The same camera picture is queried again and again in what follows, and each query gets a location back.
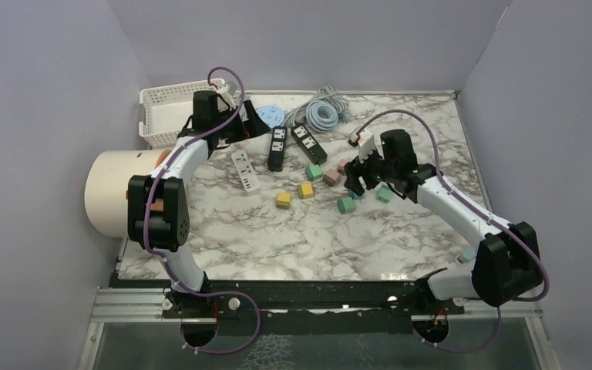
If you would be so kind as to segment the blue round power socket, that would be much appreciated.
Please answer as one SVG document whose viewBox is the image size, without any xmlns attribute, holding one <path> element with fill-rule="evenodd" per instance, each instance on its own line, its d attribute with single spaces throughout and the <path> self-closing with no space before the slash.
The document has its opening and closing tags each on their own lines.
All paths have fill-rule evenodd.
<svg viewBox="0 0 592 370">
<path fill-rule="evenodd" d="M 278 105 L 266 105 L 256 109 L 257 115 L 269 127 L 281 126 L 285 120 L 285 111 Z"/>
</svg>

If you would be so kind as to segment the green plug adapter white strip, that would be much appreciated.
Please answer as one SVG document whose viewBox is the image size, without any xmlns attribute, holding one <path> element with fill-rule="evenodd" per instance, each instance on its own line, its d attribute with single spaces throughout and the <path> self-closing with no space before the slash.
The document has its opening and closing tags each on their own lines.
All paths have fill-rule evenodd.
<svg viewBox="0 0 592 370">
<path fill-rule="evenodd" d="M 386 185 L 382 185 L 380 187 L 380 189 L 376 192 L 377 200 L 379 200 L 385 204 L 388 204 L 392 200 L 393 196 L 394 196 L 394 193 Z"/>
</svg>

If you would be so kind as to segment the teal plug adapter round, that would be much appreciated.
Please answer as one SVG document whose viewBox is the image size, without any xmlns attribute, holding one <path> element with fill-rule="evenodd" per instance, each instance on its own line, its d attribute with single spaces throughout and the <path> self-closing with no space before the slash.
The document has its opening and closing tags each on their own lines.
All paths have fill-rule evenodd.
<svg viewBox="0 0 592 370">
<path fill-rule="evenodd" d="M 365 196 L 364 195 L 359 195 L 357 193 L 355 193 L 352 190 L 347 189 L 348 195 L 350 196 L 350 198 L 352 198 L 353 200 L 361 200 L 363 199 Z"/>
</svg>

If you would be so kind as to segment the black power strip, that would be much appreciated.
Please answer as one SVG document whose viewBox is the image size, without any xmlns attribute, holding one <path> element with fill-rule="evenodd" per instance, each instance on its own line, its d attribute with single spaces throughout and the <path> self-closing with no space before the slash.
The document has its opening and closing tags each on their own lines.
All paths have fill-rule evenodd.
<svg viewBox="0 0 592 370">
<path fill-rule="evenodd" d="M 303 124 L 293 125 L 291 135 L 314 165 L 321 165 L 327 161 L 328 154 Z"/>
<path fill-rule="evenodd" d="M 276 126 L 271 134 L 271 144 L 267 156 L 267 169 L 272 172 L 281 172 L 284 164 L 288 129 L 284 126 Z"/>
</svg>

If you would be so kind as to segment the pink plug adapter round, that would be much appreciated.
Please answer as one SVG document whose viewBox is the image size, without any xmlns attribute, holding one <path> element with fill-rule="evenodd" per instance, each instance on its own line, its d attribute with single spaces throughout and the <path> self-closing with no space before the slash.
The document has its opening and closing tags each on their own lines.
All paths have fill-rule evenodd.
<svg viewBox="0 0 592 370">
<path fill-rule="evenodd" d="M 341 179 L 341 174 L 337 170 L 330 169 L 325 172 L 322 179 L 326 185 L 334 187 L 339 183 Z"/>
</svg>

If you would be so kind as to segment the white power strip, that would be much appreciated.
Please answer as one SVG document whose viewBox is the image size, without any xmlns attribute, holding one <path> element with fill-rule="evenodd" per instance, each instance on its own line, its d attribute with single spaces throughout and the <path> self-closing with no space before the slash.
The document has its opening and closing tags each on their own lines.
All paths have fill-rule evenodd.
<svg viewBox="0 0 592 370">
<path fill-rule="evenodd" d="M 261 188 L 260 181 L 247 153 L 244 150 L 236 150 L 230 155 L 230 158 L 246 193 L 258 193 Z"/>
</svg>

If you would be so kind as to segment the yellow plug adapter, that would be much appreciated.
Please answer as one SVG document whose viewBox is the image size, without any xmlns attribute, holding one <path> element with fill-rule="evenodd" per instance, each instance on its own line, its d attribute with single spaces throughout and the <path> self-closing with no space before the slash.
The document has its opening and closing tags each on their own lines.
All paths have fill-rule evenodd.
<svg viewBox="0 0 592 370">
<path fill-rule="evenodd" d="M 314 187 L 311 183 L 300 183 L 297 185 L 298 197 L 300 199 L 312 198 L 315 195 Z"/>
<path fill-rule="evenodd" d="M 279 192 L 275 201 L 276 208 L 289 209 L 291 207 L 291 194 L 288 192 Z"/>
</svg>

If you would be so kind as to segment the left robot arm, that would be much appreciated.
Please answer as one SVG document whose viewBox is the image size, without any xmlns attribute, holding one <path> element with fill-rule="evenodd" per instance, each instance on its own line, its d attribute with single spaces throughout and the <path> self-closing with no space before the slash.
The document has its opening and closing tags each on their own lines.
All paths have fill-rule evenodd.
<svg viewBox="0 0 592 370">
<path fill-rule="evenodd" d="M 196 170 L 229 143 L 268 132 L 253 103 L 236 103 L 213 90 L 193 95 L 192 113 L 177 134 L 175 147 L 147 175 L 134 175 L 127 185 L 127 233 L 146 252 L 160 259 L 175 290 L 184 292 L 189 314 L 205 315 L 211 306 L 207 275 L 186 246 L 190 232 L 186 186 Z"/>
</svg>

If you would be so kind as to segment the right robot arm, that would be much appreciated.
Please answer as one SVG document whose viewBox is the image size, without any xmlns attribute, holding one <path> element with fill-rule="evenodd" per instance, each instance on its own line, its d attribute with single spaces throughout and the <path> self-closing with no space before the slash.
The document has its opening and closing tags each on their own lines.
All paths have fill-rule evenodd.
<svg viewBox="0 0 592 370">
<path fill-rule="evenodd" d="M 459 233 L 475 257 L 458 267 L 442 268 L 415 281 L 414 303 L 431 314 L 453 298 L 479 299 L 492 307 L 541 285 L 535 230 L 526 222 L 511 224 L 488 213 L 460 191 L 430 163 L 420 164 L 411 137 L 403 129 L 380 136 L 354 131 L 349 143 L 358 155 L 345 164 L 345 187 L 357 195 L 385 184 L 398 197 L 431 210 Z"/>
</svg>

